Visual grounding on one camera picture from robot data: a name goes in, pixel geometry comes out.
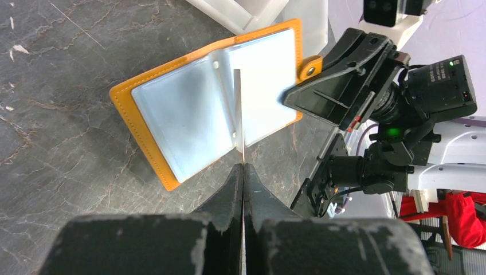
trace red object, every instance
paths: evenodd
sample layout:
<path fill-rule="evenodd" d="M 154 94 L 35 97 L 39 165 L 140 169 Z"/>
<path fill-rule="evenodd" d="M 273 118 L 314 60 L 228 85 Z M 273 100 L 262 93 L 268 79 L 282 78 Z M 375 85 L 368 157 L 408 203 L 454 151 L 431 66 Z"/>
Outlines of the red object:
<path fill-rule="evenodd" d="M 450 236 L 464 248 L 475 248 L 486 242 L 486 221 L 476 216 L 474 202 L 486 204 L 486 194 L 469 192 L 470 196 L 447 193 L 444 200 L 429 203 L 429 211 L 417 214 L 413 197 L 404 197 L 400 216 L 404 221 L 447 216 Z"/>
<path fill-rule="evenodd" d="M 356 125 L 356 123 L 358 123 L 360 121 L 361 121 L 361 117 L 360 116 L 355 117 L 354 120 L 351 122 L 351 125 L 350 125 L 350 127 L 348 129 L 348 132 L 349 133 L 352 132 L 352 130 L 353 130 L 354 126 Z"/>

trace orange leather card holder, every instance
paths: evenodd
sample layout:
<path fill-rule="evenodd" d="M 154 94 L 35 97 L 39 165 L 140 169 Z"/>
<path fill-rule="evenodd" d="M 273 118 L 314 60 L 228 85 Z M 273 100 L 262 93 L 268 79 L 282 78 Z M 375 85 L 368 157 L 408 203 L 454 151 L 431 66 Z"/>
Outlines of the orange leather card holder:
<path fill-rule="evenodd" d="M 162 152 L 157 146 L 155 139 L 152 137 L 150 130 L 146 122 L 144 121 L 142 114 L 138 110 L 131 92 L 135 87 L 138 87 L 148 81 L 151 81 L 165 73 L 178 69 L 184 65 L 187 65 L 195 60 L 198 60 L 210 52 L 216 49 L 223 49 L 229 46 L 247 42 L 259 37 L 267 36 L 272 33 L 277 33 L 282 30 L 293 29 L 295 33 L 295 51 L 296 51 L 296 72 L 302 69 L 302 34 L 301 34 L 301 22 L 299 19 L 292 19 L 278 25 L 266 27 L 265 29 L 257 30 L 255 32 L 243 34 L 220 40 L 209 44 L 203 48 L 200 48 L 194 52 L 188 53 L 185 56 L 172 60 L 166 64 L 158 66 L 154 69 L 146 71 L 138 76 L 135 76 L 117 86 L 113 87 L 109 95 L 111 100 L 115 104 L 116 109 L 120 112 L 123 120 L 127 124 L 131 133 L 133 134 L 136 142 L 142 149 L 143 153 L 147 157 L 150 165 L 152 165 L 155 173 L 159 177 L 164 187 L 171 191 L 178 187 L 179 183 L 174 174 L 172 173 L 169 165 L 167 164 Z M 298 75 L 296 73 L 296 83 L 300 83 L 308 77 Z M 298 112 L 294 122 L 302 118 L 302 113 Z"/>

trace black camera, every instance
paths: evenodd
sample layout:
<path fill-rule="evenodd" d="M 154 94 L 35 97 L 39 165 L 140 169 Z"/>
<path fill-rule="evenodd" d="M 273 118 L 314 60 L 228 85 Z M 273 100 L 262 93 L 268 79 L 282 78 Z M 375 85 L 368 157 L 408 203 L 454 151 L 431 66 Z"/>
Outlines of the black camera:
<path fill-rule="evenodd" d="M 368 23 L 393 27 L 407 15 L 423 15 L 435 0 L 364 0 L 363 18 Z"/>

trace gray marble surface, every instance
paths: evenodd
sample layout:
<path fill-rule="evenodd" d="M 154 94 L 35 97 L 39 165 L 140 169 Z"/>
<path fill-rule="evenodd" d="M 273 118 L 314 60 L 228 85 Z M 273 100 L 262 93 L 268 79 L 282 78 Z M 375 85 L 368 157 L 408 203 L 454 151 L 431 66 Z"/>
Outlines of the gray marble surface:
<path fill-rule="evenodd" d="M 108 91 L 231 35 L 183 0 L 0 3 L 0 274 L 36 273 L 77 215 L 189 212 L 223 184 L 235 151 L 166 191 Z M 328 130 L 305 117 L 247 161 L 289 205 Z"/>

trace cable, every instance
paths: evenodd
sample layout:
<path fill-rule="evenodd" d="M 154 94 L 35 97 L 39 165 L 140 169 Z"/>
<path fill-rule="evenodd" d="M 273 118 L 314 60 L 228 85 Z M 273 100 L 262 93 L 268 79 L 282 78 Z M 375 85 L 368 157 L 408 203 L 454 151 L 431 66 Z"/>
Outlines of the cable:
<path fill-rule="evenodd" d="M 373 128 L 377 127 L 378 123 L 372 124 L 366 128 L 363 133 L 361 134 L 361 137 L 358 140 L 358 145 L 356 146 L 356 156 L 359 154 L 359 149 L 361 148 L 361 143 L 363 143 L 363 139 L 365 139 L 366 134 Z"/>
<path fill-rule="evenodd" d="M 320 204 L 320 205 L 319 205 L 319 207 L 318 207 L 318 211 L 317 211 L 317 217 L 318 217 L 318 218 L 322 218 L 322 217 L 324 217 L 324 216 L 325 216 L 325 214 L 327 213 L 327 210 L 329 209 L 329 206 L 331 205 L 332 199 L 334 199 L 334 197 L 340 197 L 340 196 L 342 196 L 342 195 L 346 195 L 346 194 L 349 194 L 349 193 L 354 193 L 354 192 L 358 192 L 358 191 L 363 191 L 363 190 L 364 190 L 364 188 L 363 188 L 363 187 L 354 187 L 354 188 L 350 188 L 350 189 L 348 189 L 348 190 L 344 190 L 344 191 L 341 191 L 341 192 L 338 192 L 338 193 L 334 194 L 334 195 L 333 195 L 333 196 L 332 196 L 332 197 L 329 199 L 329 201 L 328 201 L 328 203 L 327 203 L 327 207 L 326 207 L 326 209 L 325 209 L 325 210 L 323 209 L 324 211 L 322 211 L 322 214 L 321 214 L 321 209 L 320 209 L 320 207 L 321 207 L 321 205 L 322 205 L 322 204 Z"/>
<path fill-rule="evenodd" d="M 398 214 L 397 203 L 395 202 L 395 199 L 393 198 L 393 194 L 391 192 L 390 192 L 390 200 L 391 200 L 391 206 L 393 207 L 393 213 L 395 214 L 395 218 L 398 219 L 400 218 L 400 215 Z"/>
<path fill-rule="evenodd" d="M 412 65 L 400 72 L 400 74 L 398 75 L 398 84 L 402 92 L 407 88 L 407 84 L 405 83 L 405 77 L 408 75 L 409 71 L 419 69 L 425 66 L 426 65 Z"/>
<path fill-rule="evenodd" d="M 348 202 L 351 200 L 351 196 L 349 194 L 347 194 L 344 198 L 343 198 L 343 204 L 339 207 L 336 208 L 336 210 L 334 210 L 334 213 L 335 214 L 341 214 L 342 212 L 344 212 L 345 208 L 346 208 L 346 205 L 348 204 Z"/>

